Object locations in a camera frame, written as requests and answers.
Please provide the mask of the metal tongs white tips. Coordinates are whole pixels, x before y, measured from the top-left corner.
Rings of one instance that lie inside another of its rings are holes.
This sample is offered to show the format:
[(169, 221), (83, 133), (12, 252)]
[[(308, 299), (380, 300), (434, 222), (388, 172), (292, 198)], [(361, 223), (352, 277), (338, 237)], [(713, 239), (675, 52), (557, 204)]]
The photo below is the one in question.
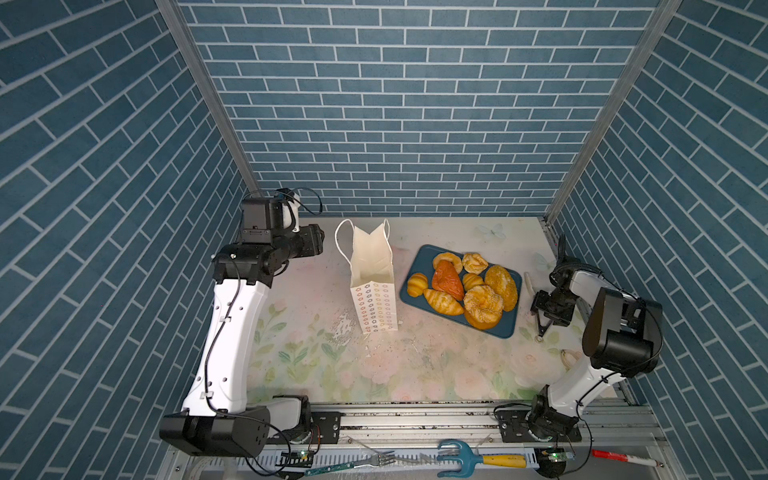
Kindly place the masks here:
[[(537, 304), (538, 291), (534, 288), (534, 285), (533, 285), (533, 282), (531, 280), (530, 274), (528, 272), (525, 272), (523, 274), (523, 279), (524, 279), (526, 288), (527, 288), (529, 294), (532, 297), (532, 303), (533, 303), (533, 301), (536, 301), (536, 304)], [(543, 340), (537, 340), (536, 337), (535, 337), (535, 341), (536, 342), (538, 342), (538, 343), (542, 343), (543, 342), (544, 339)]]

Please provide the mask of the white paper bag with pattern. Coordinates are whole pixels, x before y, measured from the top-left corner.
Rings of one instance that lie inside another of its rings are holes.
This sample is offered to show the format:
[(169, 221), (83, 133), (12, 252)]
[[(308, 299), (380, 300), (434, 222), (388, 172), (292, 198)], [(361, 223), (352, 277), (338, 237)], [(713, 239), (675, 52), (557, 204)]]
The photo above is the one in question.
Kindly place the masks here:
[[(339, 241), (343, 226), (352, 229), (352, 250), (347, 255)], [(397, 331), (396, 288), (390, 224), (384, 220), (372, 232), (355, 226), (350, 219), (334, 232), (338, 252), (350, 267), (350, 293), (363, 334)]]

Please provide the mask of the golden long croissant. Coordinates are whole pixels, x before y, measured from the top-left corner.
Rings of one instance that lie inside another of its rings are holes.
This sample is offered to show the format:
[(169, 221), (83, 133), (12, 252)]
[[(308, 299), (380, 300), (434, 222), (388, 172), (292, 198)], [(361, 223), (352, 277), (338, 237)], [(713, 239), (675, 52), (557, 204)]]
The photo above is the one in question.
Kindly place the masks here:
[(423, 296), (428, 305), (438, 314), (458, 316), (465, 312), (461, 303), (446, 292), (426, 289)]

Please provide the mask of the reddish-brown croissant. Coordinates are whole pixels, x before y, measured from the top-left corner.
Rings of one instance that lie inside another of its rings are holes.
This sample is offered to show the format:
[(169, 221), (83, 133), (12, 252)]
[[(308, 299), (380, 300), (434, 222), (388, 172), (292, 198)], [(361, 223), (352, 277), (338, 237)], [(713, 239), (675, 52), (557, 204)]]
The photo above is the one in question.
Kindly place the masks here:
[(465, 290), (459, 275), (448, 262), (442, 262), (432, 278), (432, 288), (450, 294), (458, 301), (462, 301)]

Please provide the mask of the ring-shaped bread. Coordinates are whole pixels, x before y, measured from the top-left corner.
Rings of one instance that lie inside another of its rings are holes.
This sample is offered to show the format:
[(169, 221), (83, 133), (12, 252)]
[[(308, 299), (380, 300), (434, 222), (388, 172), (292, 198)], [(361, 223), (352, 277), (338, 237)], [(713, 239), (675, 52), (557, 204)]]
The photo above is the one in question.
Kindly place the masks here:
[(433, 268), (438, 270), (438, 266), (442, 262), (448, 262), (454, 268), (457, 274), (460, 274), (463, 271), (462, 259), (451, 252), (443, 252), (435, 256), (432, 260)]

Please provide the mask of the small striped yellow bun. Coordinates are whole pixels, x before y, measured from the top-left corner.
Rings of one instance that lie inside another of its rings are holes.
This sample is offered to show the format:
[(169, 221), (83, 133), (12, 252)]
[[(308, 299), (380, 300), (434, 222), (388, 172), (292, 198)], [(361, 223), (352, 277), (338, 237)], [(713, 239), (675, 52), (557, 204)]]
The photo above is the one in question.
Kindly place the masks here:
[(410, 297), (417, 298), (429, 288), (427, 277), (422, 273), (414, 273), (406, 282), (406, 292)]

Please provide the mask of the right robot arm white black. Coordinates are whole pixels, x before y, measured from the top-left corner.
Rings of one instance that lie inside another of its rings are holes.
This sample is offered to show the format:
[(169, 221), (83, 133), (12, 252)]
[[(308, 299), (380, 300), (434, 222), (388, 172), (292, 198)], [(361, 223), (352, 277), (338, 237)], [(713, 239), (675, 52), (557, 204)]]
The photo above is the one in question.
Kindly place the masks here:
[(505, 443), (580, 440), (577, 424), (586, 406), (612, 385), (651, 372), (663, 348), (662, 305), (614, 285), (599, 268), (568, 255), (566, 247), (561, 235), (549, 274), (554, 290), (538, 291), (531, 313), (542, 339), (550, 328), (570, 324), (578, 302), (587, 304), (583, 356), (531, 404), (510, 402), (494, 409)]

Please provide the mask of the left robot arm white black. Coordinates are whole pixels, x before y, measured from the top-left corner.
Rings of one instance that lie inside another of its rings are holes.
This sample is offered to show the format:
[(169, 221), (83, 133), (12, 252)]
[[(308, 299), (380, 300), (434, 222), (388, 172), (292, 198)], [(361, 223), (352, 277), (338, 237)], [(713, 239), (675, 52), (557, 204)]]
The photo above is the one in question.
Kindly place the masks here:
[(290, 260), (323, 251), (322, 229), (299, 223), (301, 206), (289, 189), (244, 199), (238, 239), (212, 259), (214, 303), (200, 364), (180, 412), (159, 426), (162, 440), (190, 456), (255, 458), (270, 438), (288, 443), (312, 430), (303, 395), (256, 406), (247, 399), (254, 336), (274, 278)]

